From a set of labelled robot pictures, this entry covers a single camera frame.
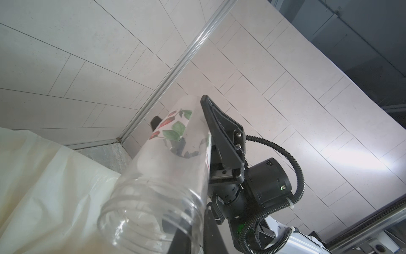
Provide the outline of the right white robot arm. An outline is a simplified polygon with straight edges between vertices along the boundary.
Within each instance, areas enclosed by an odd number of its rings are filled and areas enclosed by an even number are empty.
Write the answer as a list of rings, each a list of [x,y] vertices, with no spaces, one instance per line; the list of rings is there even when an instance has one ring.
[[[245,254],[325,254],[323,244],[295,227],[276,225],[274,239],[263,221],[271,214],[298,203],[305,191],[305,179],[295,158],[281,146],[263,138],[245,135],[243,127],[226,115],[209,96],[200,98],[211,136],[208,138],[209,196],[211,211],[207,212],[204,234],[205,252],[213,254],[222,244],[216,224],[228,220],[237,250]],[[292,165],[297,188],[290,182],[278,162],[272,158],[253,167],[245,161],[245,143],[268,146]]]

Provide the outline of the white lid rose tea jar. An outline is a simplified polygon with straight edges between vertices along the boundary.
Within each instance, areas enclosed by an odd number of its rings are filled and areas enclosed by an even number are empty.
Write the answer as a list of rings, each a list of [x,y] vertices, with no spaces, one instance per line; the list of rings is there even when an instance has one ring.
[[[97,221],[126,254],[197,254],[203,243],[211,134],[198,96],[182,97],[121,174]]]

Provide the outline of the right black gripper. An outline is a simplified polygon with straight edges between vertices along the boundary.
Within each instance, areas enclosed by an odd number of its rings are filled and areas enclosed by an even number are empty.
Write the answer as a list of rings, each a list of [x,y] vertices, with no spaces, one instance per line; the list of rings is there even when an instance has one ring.
[[[245,165],[244,128],[204,95],[202,106],[212,136],[208,196],[216,224],[225,220],[243,224],[252,215],[290,196],[292,185],[282,166],[269,158],[252,167]],[[243,182],[227,180],[229,170],[241,169]]]

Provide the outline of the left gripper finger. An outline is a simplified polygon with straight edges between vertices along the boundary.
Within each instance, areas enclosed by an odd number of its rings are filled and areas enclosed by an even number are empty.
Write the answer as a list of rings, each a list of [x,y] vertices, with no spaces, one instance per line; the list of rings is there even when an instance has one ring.
[[[216,224],[211,209],[204,215],[203,246],[199,251],[192,250],[193,243],[189,236],[177,229],[169,247],[168,254],[228,254],[226,245]]]

